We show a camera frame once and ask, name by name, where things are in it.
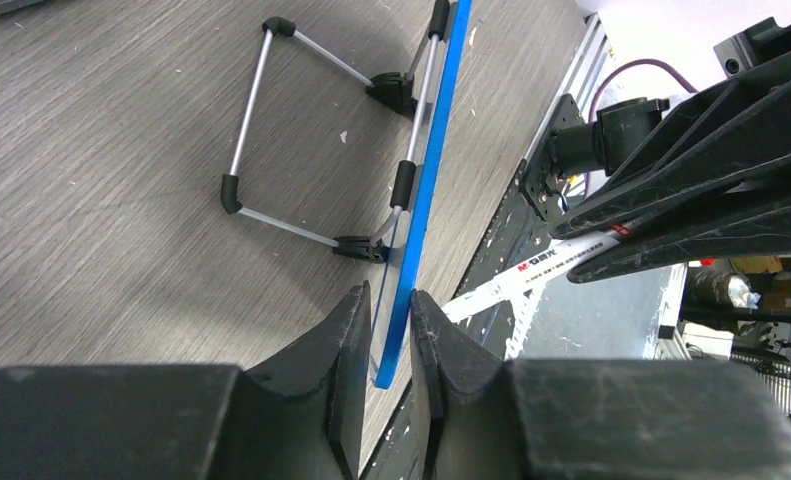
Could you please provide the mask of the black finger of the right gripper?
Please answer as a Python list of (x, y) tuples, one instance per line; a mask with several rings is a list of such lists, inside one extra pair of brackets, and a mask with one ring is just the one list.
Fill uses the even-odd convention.
[(595, 195), (551, 223), (553, 238), (646, 228), (744, 180), (791, 177), (791, 25), (766, 19), (737, 37), (754, 65), (675, 108)]
[(791, 256), (791, 182), (705, 196), (639, 226), (573, 267), (575, 284), (706, 258)]

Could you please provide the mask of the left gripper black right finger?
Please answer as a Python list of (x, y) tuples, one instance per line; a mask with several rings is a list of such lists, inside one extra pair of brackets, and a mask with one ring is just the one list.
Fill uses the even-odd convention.
[(424, 479), (791, 479), (791, 422), (746, 367), (504, 361), (410, 302)]

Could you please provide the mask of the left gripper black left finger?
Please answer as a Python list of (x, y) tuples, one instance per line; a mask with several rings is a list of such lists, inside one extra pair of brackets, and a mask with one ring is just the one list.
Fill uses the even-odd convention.
[(251, 369), (0, 369), (0, 479), (355, 479), (370, 287)]

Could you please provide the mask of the whiteboard with blue frame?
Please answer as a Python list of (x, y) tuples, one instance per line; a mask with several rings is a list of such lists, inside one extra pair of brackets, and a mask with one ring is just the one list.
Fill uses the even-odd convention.
[(370, 376), (379, 389), (387, 389), (393, 384), (401, 357), (410, 294), (419, 271), (471, 10), (470, 1), (452, 4), (452, 30), (436, 89), (427, 146), (416, 173), (409, 219), (399, 220), (393, 232), (395, 236), (402, 236), (404, 241), (390, 255), (374, 312), (378, 351), (372, 355)]

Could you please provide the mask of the blue white marker pen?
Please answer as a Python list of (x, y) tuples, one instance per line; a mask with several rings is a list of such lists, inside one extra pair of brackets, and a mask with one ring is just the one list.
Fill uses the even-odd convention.
[(495, 275), (491, 280), (450, 300), (442, 307), (452, 322), (473, 316), (528, 289), (566, 274), (630, 237), (637, 222), (615, 223), (569, 240), (552, 240), (549, 248)]

